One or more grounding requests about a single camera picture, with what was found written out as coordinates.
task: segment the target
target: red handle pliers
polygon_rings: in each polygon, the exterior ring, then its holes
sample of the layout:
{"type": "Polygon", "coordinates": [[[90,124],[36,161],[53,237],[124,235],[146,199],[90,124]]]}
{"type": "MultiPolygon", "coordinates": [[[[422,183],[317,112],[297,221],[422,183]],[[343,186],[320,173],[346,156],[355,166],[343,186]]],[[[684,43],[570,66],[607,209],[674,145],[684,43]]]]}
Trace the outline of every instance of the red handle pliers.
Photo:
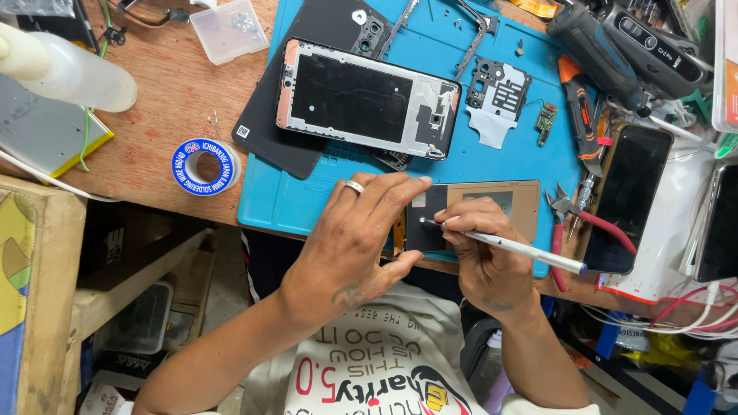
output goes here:
{"type": "MultiPolygon", "coordinates": [[[[597,216],[590,215],[589,213],[584,212],[583,210],[574,206],[574,204],[572,204],[569,200],[569,196],[566,194],[566,192],[564,192],[564,189],[561,188],[561,185],[559,183],[556,184],[555,199],[552,198],[547,191],[543,191],[543,193],[545,193],[546,200],[551,206],[551,209],[554,211],[553,241],[551,242],[551,253],[561,255],[561,244],[564,238],[564,222],[566,222],[566,216],[569,213],[572,213],[574,215],[577,215],[581,220],[587,221],[611,233],[618,239],[618,241],[620,241],[621,244],[623,244],[623,246],[629,253],[635,255],[635,245],[632,243],[632,241],[630,241],[630,238],[628,238],[625,232],[620,230],[620,228],[616,227],[614,224],[611,224],[604,219],[600,219],[597,216]]],[[[556,286],[559,288],[559,291],[566,292],[566,284],[564,284],[564,278],[562,278],[561,276],[561,270],[556,267],[552,267],[551,274],[554,276],[553,279],[554,282],[556,282],[556,286]]]]}

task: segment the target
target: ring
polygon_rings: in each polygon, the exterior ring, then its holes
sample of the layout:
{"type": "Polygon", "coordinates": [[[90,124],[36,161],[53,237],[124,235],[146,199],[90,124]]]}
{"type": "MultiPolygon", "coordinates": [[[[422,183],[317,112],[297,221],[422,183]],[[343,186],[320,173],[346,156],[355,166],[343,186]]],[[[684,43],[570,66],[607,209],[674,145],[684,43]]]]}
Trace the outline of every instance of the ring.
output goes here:
{"type": "Polygon", "coordinates": [[[346,184],[345,184],[345,185],[343,185],[343,186],[344,186],[345,188],[352,188],[352,189],[354,189],[355,191],[359,192],[359,194],[361,194],[361,192],[363,192],[363,191],[364,191],[364,186],[360,185],[359,183],[356,183],[356,182],[355,182],[355,181],[353,181],[353,180],[349,180],[349,181],[347,181],[347,182],[346,182],[346,184]]]}

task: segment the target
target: green wire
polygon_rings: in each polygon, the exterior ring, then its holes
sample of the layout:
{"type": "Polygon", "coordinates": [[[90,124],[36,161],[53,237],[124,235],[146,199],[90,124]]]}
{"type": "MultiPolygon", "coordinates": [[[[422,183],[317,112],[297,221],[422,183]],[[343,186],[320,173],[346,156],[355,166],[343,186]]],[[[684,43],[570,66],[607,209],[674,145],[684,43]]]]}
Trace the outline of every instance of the green wire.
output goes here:
{"type": "MultiPolygon", "coordinates": [[[[108,24],[108,27],[111,26],[110,23],[110,10],[108,10],[108,0],[101,0],[103,2],[103,10],[105,10],[105,20],[108,24]]],[[[108,41],[105,40],[103,43],[103,48],[100,50],[100,57],[105,57],[105,51],[108,49],[108,41]]],[[[82,150],[80,151],[80,164],[86,171],[90,171],[89,168],[87,168],[87,164],[85,164],[85,151],[87,151],[87,145],[89,144],[89,136],[90,136],[90,114],[94,112],[93,108],[85,107],[85,140],[82,144],[82,150]]]]}

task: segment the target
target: tattoo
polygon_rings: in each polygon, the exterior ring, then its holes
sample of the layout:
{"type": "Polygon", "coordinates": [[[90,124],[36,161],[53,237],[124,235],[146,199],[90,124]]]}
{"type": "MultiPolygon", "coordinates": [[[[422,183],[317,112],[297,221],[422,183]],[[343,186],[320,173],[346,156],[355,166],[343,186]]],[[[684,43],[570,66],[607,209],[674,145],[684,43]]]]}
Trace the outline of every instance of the tattoo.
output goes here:
{"type": "Polygon", "coordinates": [[[335,303],[336,298],[341,295],[341,307],[346,310],[352,310],[361,304],[361,301],[359,299],[359,296],[361,294],[362,292],[361,290],[359,290],[358,284],[349,284],[333,294],[333,297],[331,298],[331,304],[335,303]]]}
{"type": "Polygon", "coordinates": [[[499,303],[495,303],[494,301],[485,297],[482,298],[482,303],[485,307],[492,311],[508,311],[513,309],[512,303],[509,301],[501,301],[499,303]]]}

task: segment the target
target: qr code sticker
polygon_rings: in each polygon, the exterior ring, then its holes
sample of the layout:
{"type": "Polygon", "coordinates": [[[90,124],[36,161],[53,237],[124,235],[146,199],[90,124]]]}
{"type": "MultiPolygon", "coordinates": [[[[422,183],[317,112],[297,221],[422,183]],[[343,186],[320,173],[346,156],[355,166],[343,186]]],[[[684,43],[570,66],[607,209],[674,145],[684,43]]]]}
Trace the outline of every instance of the qr code sticker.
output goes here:
{"type": "Polygon", "coordinates": [[[246,138],[246,136],[249,135],[249,131],[251,130],[244,126],[238,126],[238,131],[236,131],[235,133],[243,138],[246,138]]]}

